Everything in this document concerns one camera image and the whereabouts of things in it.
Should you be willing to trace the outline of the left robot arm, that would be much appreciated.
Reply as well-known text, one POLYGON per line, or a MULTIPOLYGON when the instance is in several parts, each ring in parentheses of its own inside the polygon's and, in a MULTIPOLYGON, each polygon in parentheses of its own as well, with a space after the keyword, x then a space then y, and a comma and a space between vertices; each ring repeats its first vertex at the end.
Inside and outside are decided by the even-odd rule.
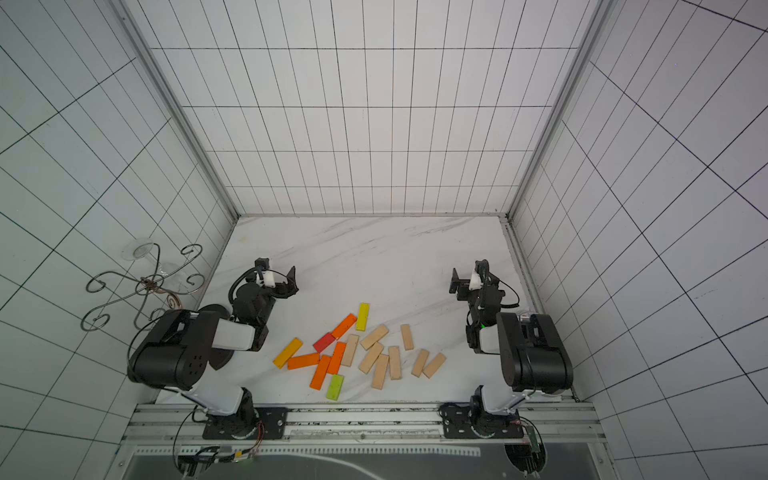
POLYGON ((259 428, 251 392, 219 374, 236 352, 258 352, 277 301, 296 295, 296 268, 280 273, 258 258, 230 286, 228 306, 163 313, 127 362, 129 379, 194 402, 216 433, 236 439, 259 428))

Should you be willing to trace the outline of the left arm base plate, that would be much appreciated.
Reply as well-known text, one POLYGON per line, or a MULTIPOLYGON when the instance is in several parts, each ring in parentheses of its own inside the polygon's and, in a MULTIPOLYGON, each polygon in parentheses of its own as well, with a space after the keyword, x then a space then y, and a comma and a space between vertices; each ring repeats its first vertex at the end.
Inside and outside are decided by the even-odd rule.
POLYGON ((283 407, 256 407, 230 416, 209 415, 202 438, 205 440, 279 440, 283 438, 287 414, 283 407))

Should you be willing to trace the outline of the yellow-green block upper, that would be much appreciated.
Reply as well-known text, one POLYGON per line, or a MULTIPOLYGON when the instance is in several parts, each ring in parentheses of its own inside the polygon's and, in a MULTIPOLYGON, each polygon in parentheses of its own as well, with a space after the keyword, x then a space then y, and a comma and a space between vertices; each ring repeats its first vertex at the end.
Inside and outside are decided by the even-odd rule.
POLYGON ((359 306, 357 321, 355 324, 357 331, 364 332, 367 329, 369 313, 370 313, 370 305, 368 303, 361 303, 359 306))

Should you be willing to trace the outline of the lime green block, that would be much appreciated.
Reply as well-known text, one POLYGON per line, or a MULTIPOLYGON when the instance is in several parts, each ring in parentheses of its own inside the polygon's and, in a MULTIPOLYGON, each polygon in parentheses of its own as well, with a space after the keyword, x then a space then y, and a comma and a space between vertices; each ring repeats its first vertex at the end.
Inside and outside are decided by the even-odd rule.
POLYGON ((345 377, 342 375, 334 374, 331 377, 331 381, 326 392, 326 398, 331 401, 338 401, 341 395, 345 377))

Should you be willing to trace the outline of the natural block diagonal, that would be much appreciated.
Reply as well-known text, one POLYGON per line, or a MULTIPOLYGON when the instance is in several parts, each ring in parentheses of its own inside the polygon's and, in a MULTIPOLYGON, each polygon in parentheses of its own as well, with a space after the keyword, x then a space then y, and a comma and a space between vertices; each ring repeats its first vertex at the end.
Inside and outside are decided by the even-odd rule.
POLYGON ((364 374, 368 374, 373 368, 373 366, 375 365, 379 356, 382 354, 383 350, 384 350, 384 346, 381 343, 379 342, 374 343, 367 350, 367 353, 364 359, 359 364, 359 370, 364 374))
POLYGON ((374 374, 373 374, 373 380, 372 380, 372 387, 377 390, 382 390, 384 387, 387 370, 389 365, 389 356, 386 354, 381 354, 374 366, 374 374))
POLYGON ((363 340, 361 340, 359 345, 363 349, 369 350, 377 342, 382 340, 388 333, 389 333, 389 328, 386 325, 379 325, 375 330, 373 330, 363 340))

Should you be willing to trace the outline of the aluminium mounting rail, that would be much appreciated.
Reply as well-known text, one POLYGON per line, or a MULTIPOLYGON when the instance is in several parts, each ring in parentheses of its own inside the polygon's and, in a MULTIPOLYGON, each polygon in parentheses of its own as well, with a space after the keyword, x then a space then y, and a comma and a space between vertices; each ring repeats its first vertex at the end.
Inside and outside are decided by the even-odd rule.
POLYGON ((606 442, 594 408, 572 401, 522 403, 517 411, 527 421, 522 439, 453 440, 443 436, 438 404, 294 404, 282 439, 205 440, 207 420, 181 405, 148 405, 135 410, 123 437, 136 454, 172 456, 173 447, 190 452, 195 447, 232 445, 257 453, 358 454, 439 453, 475 456, 480 444, 527 445, 533 450, 556 444, 606 442))

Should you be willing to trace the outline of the long orange block bottom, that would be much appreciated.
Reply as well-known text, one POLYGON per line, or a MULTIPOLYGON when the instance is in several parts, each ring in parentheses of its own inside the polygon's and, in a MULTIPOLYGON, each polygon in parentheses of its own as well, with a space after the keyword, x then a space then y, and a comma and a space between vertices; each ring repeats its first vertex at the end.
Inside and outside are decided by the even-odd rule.
POLYGON ((316 366, 314 375, 310 382, 310 388, 313 390, 321 390, 325 381, 327 371, 331 362, 331 357, 322 355, 319 359, 319 363, 316 366))

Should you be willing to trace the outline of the orange block upper diagonal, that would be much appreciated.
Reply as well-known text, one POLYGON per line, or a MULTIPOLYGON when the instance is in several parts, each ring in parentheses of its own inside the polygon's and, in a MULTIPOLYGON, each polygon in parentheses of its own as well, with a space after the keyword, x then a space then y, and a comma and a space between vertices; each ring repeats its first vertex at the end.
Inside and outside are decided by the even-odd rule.
POLYGON ((332 332, 332 336, 336 340, 340 340, 346 332, 357 323, 357 317, 354 314, 349 314, 332 332))

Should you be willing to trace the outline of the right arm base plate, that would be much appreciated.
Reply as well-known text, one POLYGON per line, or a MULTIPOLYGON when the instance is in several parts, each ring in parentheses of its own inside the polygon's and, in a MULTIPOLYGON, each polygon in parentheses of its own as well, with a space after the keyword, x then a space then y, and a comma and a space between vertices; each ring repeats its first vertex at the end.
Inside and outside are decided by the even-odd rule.
POLYGON ((515 414, 497 415, 470 404, 444 403, 438 407, 443 436, 453 440, 522 439, 515 414))

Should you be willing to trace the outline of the red wooden block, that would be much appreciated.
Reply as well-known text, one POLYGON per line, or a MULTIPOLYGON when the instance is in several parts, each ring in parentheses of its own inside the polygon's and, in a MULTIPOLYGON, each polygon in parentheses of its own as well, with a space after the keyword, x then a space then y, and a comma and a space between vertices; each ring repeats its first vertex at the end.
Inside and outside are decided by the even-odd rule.
POLYGON ((326 333, 325 335, 323 335, 323 336, 322 336, 320 339, 318 339, 318 340, 317 340, 317 341, 316 341, 316 342, 313 344, 313 348, 314 348, 314 350, 315 350, 315 351, 316 351, 318 354, 320 354, 320 353, 322 353, 322 352, 323 352, 325 349, 327 349, 327 348, 328 348, 330 345, 332 345, 332 344, 333 344, 333 343, 334 343, 336 340, 337 340, 337 338, 336 338, 336 337, 335 337, 335 336, 334 336, 332 333, 328 332, 328 333, 326 333))

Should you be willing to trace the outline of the yellow-orange wooden block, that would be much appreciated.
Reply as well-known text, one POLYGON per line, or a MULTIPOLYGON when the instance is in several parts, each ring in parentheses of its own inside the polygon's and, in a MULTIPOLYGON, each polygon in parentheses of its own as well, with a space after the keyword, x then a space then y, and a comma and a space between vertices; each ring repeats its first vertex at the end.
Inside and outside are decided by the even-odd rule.
POLYGON ((273 364, 282 369, 287 362, 301 349, 303 342, 299 338, 293 338, 288 345, 277 355, 273 364))

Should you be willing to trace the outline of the orange block upright middle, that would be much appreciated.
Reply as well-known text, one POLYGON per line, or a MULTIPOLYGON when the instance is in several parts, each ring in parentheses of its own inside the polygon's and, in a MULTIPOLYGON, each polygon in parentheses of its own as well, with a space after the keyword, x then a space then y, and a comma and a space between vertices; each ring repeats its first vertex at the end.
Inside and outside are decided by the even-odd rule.
POLYGON ((337 375, 339 373, 342 360, 345 354, 347 344, 344 342, 337 342, 335 344, 333 355, 328 365, 327 373, 330 375, 337 375))

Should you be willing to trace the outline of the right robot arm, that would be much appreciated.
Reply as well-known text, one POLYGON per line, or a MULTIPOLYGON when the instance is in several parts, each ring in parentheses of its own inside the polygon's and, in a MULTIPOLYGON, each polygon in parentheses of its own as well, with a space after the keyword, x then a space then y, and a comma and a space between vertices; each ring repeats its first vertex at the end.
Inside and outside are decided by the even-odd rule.
POLYGON ((445 435, 452 438, 521 438, 528 422, 517 408, 536 393, 559 395, 571 388, 572 362, 552 318, 518 313, 520 296, 477 260, 468 278, 452 271, 449 293, 468 306, 465 337, 476 354, 499 360, 503 384, 480 385, 466 405, 445 404, 445 435))

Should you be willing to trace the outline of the natural block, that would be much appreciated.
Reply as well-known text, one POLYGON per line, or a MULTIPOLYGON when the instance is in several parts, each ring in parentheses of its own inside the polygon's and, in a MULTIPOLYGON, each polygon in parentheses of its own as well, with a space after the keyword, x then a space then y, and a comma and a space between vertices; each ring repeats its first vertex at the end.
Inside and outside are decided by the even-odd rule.
POLYGON ((341 361, 341 365, 343 367, 352 366, 358 342, 359 342, 359 336, 356 334, 350 334, 347 337, 346 347, 345 347, 344 354, 342 356, 342 361, 341 361))
POLYGON ((388 348, 389 356, 389 374, 392 380, 402 379, 402 363, 401 352, 398 346, 390 346, 388 348))
POLYGON ((438 353, 422 370, 422 374, 427 378, 432 378, 444 365, 446 357, 443 353, 438 353))
POLYGON ((401 326, 401 336, 403 340, 403 346, 406 351, 411 351, 415 348, 413 335, 411 328, 408 324, 401 326))
POLYGON ((422 375, 422 372, 426 366, 427 360, 429 359, 429 355, 430 353, 426 349, 421 349, 419 351, 411 370, 411 374, 414 377, 420 377, 422 375))

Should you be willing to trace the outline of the natural block beside orange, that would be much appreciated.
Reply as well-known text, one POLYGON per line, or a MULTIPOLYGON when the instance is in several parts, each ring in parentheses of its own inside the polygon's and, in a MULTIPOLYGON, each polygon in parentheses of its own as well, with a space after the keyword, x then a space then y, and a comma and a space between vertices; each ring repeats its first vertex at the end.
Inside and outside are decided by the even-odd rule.
POLYGON ((350 334, 347 337, 346 347, 345 347, 344 354, 342 356, 342 361, 341 361, 341 365, 343 367, 352 366, 358 342, 359 342, 359 336, 356 334, 350 334))

